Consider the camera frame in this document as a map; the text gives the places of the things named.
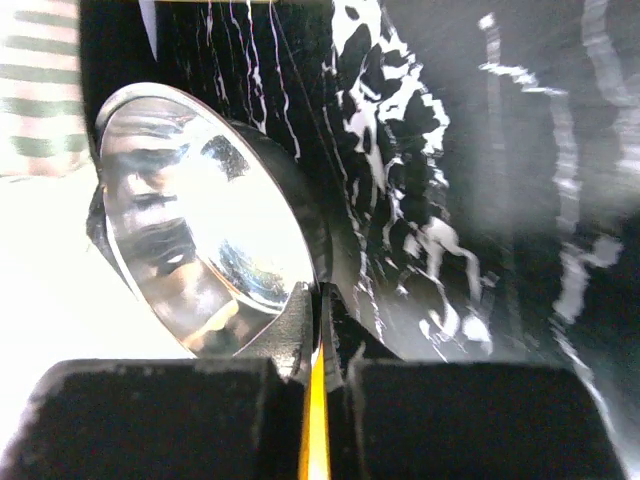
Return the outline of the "green striped pet tent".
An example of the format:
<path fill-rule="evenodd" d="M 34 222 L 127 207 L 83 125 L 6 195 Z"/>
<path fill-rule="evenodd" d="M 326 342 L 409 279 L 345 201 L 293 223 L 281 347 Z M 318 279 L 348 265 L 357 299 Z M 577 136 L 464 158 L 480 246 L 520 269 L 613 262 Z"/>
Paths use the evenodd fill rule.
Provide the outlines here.
<path fill-rule="evenodd" d="M 98 179 L 80 84 L 79 5 L 1 5 L 1 421 L 53 364 L 184 358 L 86 232 Z"/>

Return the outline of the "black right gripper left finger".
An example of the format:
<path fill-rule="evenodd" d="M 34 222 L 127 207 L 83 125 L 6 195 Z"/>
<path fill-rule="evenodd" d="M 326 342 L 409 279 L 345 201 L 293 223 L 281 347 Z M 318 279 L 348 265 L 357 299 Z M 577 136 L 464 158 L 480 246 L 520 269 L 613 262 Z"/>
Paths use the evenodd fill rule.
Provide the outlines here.
<path fill-rule="evenodd" d="M 273 358 L 71 359 L 1 450 L 5 479 L 295 479 L 311 368 Z"/>

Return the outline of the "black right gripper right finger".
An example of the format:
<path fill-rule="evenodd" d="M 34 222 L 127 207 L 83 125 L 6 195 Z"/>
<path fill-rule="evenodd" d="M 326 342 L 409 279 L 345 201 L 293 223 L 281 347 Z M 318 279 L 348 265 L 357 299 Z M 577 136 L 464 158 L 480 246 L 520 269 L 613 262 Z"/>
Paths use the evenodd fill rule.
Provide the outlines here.
<path fill-rule="evenodd" d="M 566 369 L 398 358 L 322 288 L 334 479 L 621 479 L 592 395 Z"/>

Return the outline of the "steel pet bowl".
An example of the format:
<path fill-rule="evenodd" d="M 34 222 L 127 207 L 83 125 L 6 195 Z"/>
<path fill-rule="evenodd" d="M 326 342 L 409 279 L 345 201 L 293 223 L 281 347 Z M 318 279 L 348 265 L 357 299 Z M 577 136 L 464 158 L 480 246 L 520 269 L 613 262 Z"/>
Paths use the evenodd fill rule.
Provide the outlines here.
<path fill-rule="evenodd" d="M 331 238 L 293 156 L 174 87 L 114 92 L 96 118 L 118 267 L 196 355 L 237 355 L 294 290 L 331 276 Z"/>

